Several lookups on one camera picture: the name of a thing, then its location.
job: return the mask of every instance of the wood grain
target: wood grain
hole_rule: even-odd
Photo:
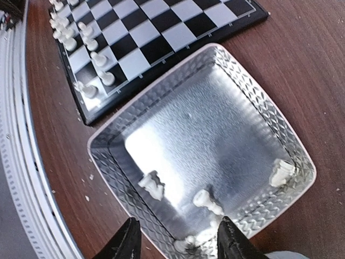
[[[260,3],[272,14],[268,21],[223,45],[282,110],[315,162],[318,178],[252,242],[264,252],[343,258],[345,1]],[[80,121],[51,36],[48,7],[48,1],[30,0],[26,63],[33,121],[57,203],[85,258],[91,258],[128,216],[89,161],[86,142],[102,121],[94,127]],[[163,258],[145,237],[142,258]]]

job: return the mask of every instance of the silver tray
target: silver tray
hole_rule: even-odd
[[[315,181],[316,170],[272,100],[222,46],[209,44],[118,111],[88,151],[115,197],[168,258],[217,257],[216,232],[180,253],[175,240],[200,236],[213,213],[194,206],[206,189],[247,237],[257,234]],[[277,160],[294,165],[272,187]],[[164,198],[138,182],[156,172]]]

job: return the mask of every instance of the embossed tray rim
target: embossed tray rim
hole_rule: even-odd
[[[274,215],[274,217],[272,219],[267,220],[266,222],[264,222],[261,226],[259,226],[258,228],[254,228],[254,227],[248,227],[248,226],[244,226],[242,224],[242,220],[241,221],[236,221],[235,223],[237,224],[237,226],[242,230],[242,232],[244,232],[244,234],[248,237],[251,238],[252,236],[256,235],[257,233],[259,233],[260,231],[262,231],[264,228],[266,228],[269,224],[271,224],[275,219],[277,219],[282,213],[284,213],[290,206],[292,206],[299,198],[301,198],[304,193],[311,188],[311,186],[314,184],[315,180],[316,180],[316,167],[314,165],[314,163],[312,162],[308,152],[306,151],[304,145],[302,144],[302,142],[300,141],[299,137],[297,136],[297,134],[295,133],[294,129],[291,127],[290,123],[287,121],[287,119],[285,118],[285,116],[282,114],[282,112],[279,110],[279,108],[276,106],[276,104],[272,101],[272,99],[269,97],[269,95],[264,91],[264,89],[255,81],[254,78],[251,77],[251,75],[242,67],[242,65],[221,45],[216,44],[216,43],[210,43],[205,45],[204,47],[200,48],[198,51],[196,51],[195,53],[193,53],[192,55],[190,55],[188,58],[186,58],[185,60],[183,60],[182,62],[180,62],[179,64],[177,64],[176,66],[174,66],[172,69],[170,69],[168,72],[166,72],[164,75],[162,75],[161,77],[159,77],[158,79],[156,79],[153,83],[151,83],[148,87],[146,87],[143,91],[141,91],[138,95],[136,95],[133,99],[131,99],[128,103],[126,103],[120,110],[118,110],[110,119],[108,119],[104,125],[102,125],[88,140],[87,143],[87,150],[88,153],[92,159],[92,161],[94,162],[97,170],[99,171],[99,173],[101,174],[101,177],[103,178],[103,180],[105,181],[106,185],[108,186],[108,188],[110,189],[111,193],[115,196],[115,198],[117,199],[117,201],[119,202],[119,204],[122,206],[122,208],[126,211],[126,213],[130,216],[135,216],[135,215],[131,215],[131,213],[128,211],[128,209],[125,207],[125,205],[122,203],[122,201],[117,197],[117,195],[114,193],[112,187],[109,185],[109,183],[107,182],[107,180],[105,179],[104,175],[102,174],[99,166],[96,164],[96,161],[92,155],[91,152],[91,145],[92,142],[97,138],[97,136],[103,131],[105,130],[119,115],[121,115],[127,108],[131,107],[133,103],[135,103],[138,99],[140,99],[142,96],[144,96],[147,92],[149,92],[153,87],[155,87],[159,82],[163,81],[166,77],[168,77],[169,75],[171,75],[172,73],[174,73],[175,71],[177,71],[180,67],[182,67],[183,65],[185,65],[186,63],[188,63],[189,61],[193,60],[195,57],[197,57],[199,54],[201,54],[202,52],[206,51],[209,48],[218,48],[222,51],[225,51],[226,54],[228,54],[235,62],[236,62],[236,66],[237,68],[239,68],[239,71],[241,71],[243,74],[245,74],[248,79],[250,79],[252,81],[252,84],[254,85],[254,87],[256,87],[264,96],[266,101],[268,101],[270,103],[270,105],[272,105],[272,107],[277,111],[277,114],[284,120],[284,123],[286,124],[287,128],[291,131],[291,133],[294,136],[294,141],[297,142],[296,144],[298,144],[298,148],[300,148],[300,152],[304,155],[304,159],[307,159],[308,167],[307,169],[305,169],[306,171],[308,171],[307,174],[311,174],[311,178],[309,179],[309,182],[303,186],[303,189],[301,191],[298,192],[298,194],[295,197],[292,197],[291,201],[288,203],[288,205],[283,206],[282,208],[279,209],[278,213],[276,215]],[[284,190],[286,188],[294,188],[293,187],[293,183],[291,184],[292,187],[288,187],[290,184],[288,183],[285,187],[282,187],[281,192],[276,193],[277,196],[279,196],[281,193],[284,192]],[[142,232],[144,233],[144,235],[147,237],[147,239],[157,248],[158,251],[160,251],[160,253],[162,255],[164,255],[166,258],[172,256],[172,254],[167,254],[167,251],[163,251],[161,249],[160,246],[157,245],[156,242],[154,242],[152,240],[152,238],[148,235],[148,233],[142,228]],[[183,255],[181,253],[176,253],[174,254],[174,256],[177,256],[177,258],[186,258],[187,255]]]

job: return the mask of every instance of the chessboard border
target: chessboard border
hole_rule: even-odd
[[[257,25],[258,23],[265,21],[269,17],[269,13],[258,2],[256,2],[255,0],[246,1],[249,2],[255,8],[254,12],[233,21],[231,23],[231,26],[224,25],[223,27],[218,28],[214,32],[209,33],[208,37],[202,37],[196,40],[195,42],[189,44],[187,47],[175,52],[172,56],[169,56],[167,59],[165,59],[164,62],[159,62],[158,64],[152,66],[147,71],[142,73],[141,77],[136,77],[135,79],[127,82],[126,84],[124,84],[124,82],[121,85],[115,87],[114,90],[112,90],[113,93],[109,95],[104,102],[102,102],[102,104],[97,108],[96,111],[94,111],[95,108],[89,111],[84,104],[80,92],[74,89],[73,83],[75,83],[75,75],[71,70],[66,50],[63,44],[59,43],[59,41],[56,40],[59,50],[58,52],[63,62],[66,78],[70,90],[72,92],[73,99],[77,105],[77,108],[80,112],[80,116],[84,124],[90,126],[99,119],[101,119],[102,115],[106,115],[107,113],[109,113],[111,108],[115,106],[122,106],[130,98],[137,95],[149,84],[151,84],[154,80],[164,75],[175,65],[177,65],[179,62],[184,60],[189,55],[193,54],[202,46],[214,42],[221,43],[225,39],[230,39],[236,34]],[[53,7],[49,8],[49,14],[50,12],[54,12]]]

